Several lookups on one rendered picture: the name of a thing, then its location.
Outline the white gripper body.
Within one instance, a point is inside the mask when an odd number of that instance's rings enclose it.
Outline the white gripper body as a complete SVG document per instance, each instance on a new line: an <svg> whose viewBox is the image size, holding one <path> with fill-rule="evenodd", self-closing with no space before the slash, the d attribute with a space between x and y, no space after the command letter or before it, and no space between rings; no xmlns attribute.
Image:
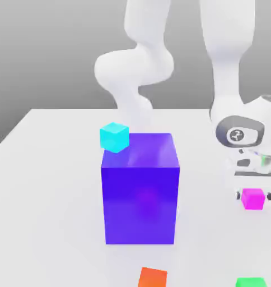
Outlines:
<svg viewBox="0 0 271 287"><path fill-rule="evenodd" d="M271 173L258 173L247 169L235 170L235 188L271 188Z"/></svg>

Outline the small cyan cube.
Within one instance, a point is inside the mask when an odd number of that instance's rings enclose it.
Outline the small cyan cube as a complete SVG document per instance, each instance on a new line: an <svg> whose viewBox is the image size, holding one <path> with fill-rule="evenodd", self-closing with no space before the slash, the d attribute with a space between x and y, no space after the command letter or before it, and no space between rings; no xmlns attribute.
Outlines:
<svg viewBox="0 0 271 287"><path fill-rule="evenodd" d="M118 153L128 146L128 126L112 122L100 128L101 148L113 153Z"/></svg>

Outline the small green cube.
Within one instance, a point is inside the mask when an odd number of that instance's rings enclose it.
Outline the small green cube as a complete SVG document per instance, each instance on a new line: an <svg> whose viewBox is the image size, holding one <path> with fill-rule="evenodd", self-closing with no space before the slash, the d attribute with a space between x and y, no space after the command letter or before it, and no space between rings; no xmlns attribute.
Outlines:
<svg viewBox="0 0 271 287"><path fill-rule="evenodd" d="M267 287L262 277L239 277L235 287Z"/></svg>

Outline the small magenta cube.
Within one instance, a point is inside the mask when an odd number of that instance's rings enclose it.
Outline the small magenta cube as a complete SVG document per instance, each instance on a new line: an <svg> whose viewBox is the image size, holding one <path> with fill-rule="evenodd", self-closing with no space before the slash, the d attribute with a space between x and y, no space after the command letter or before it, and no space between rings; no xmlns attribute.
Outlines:
<svg viewBox="0 0 271 287"><path fill-rule="evenodd" d="M260 188L244 188L241 194L241 202L246 210L262 210L265 194Z"/></svg>

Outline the small orange cube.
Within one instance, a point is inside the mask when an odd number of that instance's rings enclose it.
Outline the small orange cube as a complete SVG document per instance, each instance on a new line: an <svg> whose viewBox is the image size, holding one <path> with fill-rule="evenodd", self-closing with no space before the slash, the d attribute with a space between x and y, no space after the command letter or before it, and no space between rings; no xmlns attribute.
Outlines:
<svg viewBox="0 0 271 287"><path fill-rule="evenodd" d="M142 267L137 287L166 287L167 271Z"/></svg>

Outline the large purple box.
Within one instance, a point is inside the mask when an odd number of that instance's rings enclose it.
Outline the large purple box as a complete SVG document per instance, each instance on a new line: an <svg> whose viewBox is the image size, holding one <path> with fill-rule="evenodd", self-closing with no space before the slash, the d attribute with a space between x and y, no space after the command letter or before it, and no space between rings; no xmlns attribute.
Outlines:
<svg viewBox="0 0 271 287"><path fill-rule="evenodd" d="M180 165L169 133L132 133L101 164L106 244L173 244Z"/></svg>

